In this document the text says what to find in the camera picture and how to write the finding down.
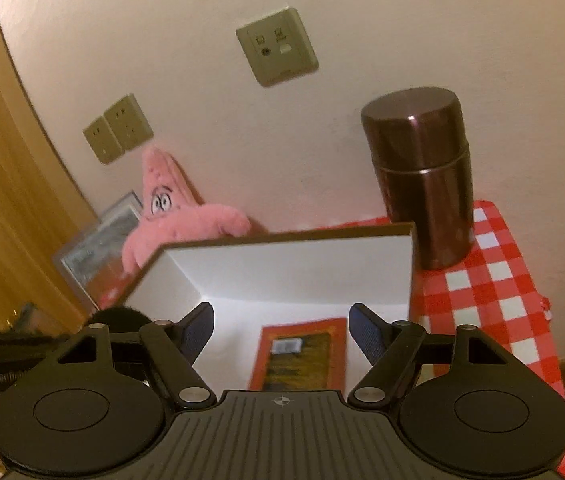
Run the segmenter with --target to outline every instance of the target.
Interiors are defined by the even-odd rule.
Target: barcode
[[[272,342],[272,355],[299,354],[302,351],[302,338],[275,339]]]

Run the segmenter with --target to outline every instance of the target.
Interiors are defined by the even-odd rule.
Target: wooden door
[[[85,312],[51,258],[94,219],[40,126],[0,31],[0,329],[27,301],[69,330],[80,326]]]

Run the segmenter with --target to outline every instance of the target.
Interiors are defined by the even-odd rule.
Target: wall plate
[[[85,139],[94,150],[96,157],[103,164],[111,164],[124,150],[116,140],[112,129],[104,120],[104,117],[98,117],[93,123],[83,130]]]
[[[104,118],[125,151],[132,150],[154,133],[133,94],[126,95],[104,113]]]
[[[305,26],[293,7],[239,28],[236,36],[262,86],[318,68]]]

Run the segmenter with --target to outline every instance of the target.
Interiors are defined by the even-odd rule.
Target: white wall
[[[234,31],[298,8],[317,73],[263,89]],[[505,215],[565,356],[565,0],[0,0],[35,109],[96,209],[140,189],[140,154],[101,166],[82,128],[134,92],[209,202],[273,230],[383,212],[360,108],[446,86],[475,192]]]

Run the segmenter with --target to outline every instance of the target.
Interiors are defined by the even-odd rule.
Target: table
[[[549,301],[531,279],[520,250],[492,202],[473,204],[475,244],[454,267],[424,272],[424,315],[428,332],[454,334],[457,325],[473,324],[565,396],[559,361],[549,329]],[[345,226],[380,225],[387,218]],[[449,369],[435,365],[423,374]],[[565,476],[565,458],[558,471]]]

